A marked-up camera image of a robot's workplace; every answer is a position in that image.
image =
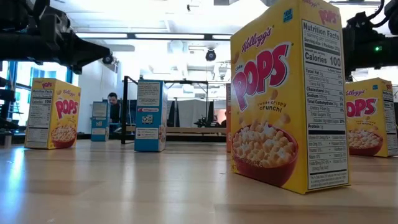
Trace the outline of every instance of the blue cereal box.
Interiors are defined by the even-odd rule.
[[[108,102],[93,102],[91,119],[91,140],[107,141],[109,139],[109,115],[111,105]]]
[[[166,147],[167,87],[161,80],[138,81],[136,140],[142,152],[160,152]]]

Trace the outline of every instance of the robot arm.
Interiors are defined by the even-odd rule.
[[[50,0],[36,0],[33,7],[27,0],[0,0],[0,49],[0,61],[57,62],[76,74],[110,54],[77,37],[67,15],[50,7]]]

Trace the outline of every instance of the wooden table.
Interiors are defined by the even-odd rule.
[[[0,151],[0,223],[398,223],[398,158],[352,157],[351,187],[299,195],[232,174],[225,144],[133,147]]]

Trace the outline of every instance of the black equipment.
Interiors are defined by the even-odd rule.
[[[212,61],[216,60],[216,52],[214,51],[214,49],[208,49],[207,50],[206,60],[208,62],[212,62]]]
[[[82,67],[110,55],[106,47],[81,40],[67,15],[50,0],[0,0],[0,62],[57,62],[81,74]]]
[[[385,18],[373,24],[371,19],[380,14],[383,8]],[[381,0],[374,14],[366,16],[365,12],[360,12],[347,21],[347,26],[343,28],[343,45],[348,82],[353,81],[351,72],[357,68],[380,69],[398,65],[398,37],[386,37],[373,30],[386,22],[389,22],[391,34],[398,35],[398,0],[391,0],[385,7],[384,0]]]
[[[0,87],[10,85],[8,80],[0,77]],[[11,130],[18,129],[18,124],[7,121],[10,102],[15,102],[15,92],[12,90],[0,90],[0,100],[4,100],[4,103],[0,106],[0,128]]]

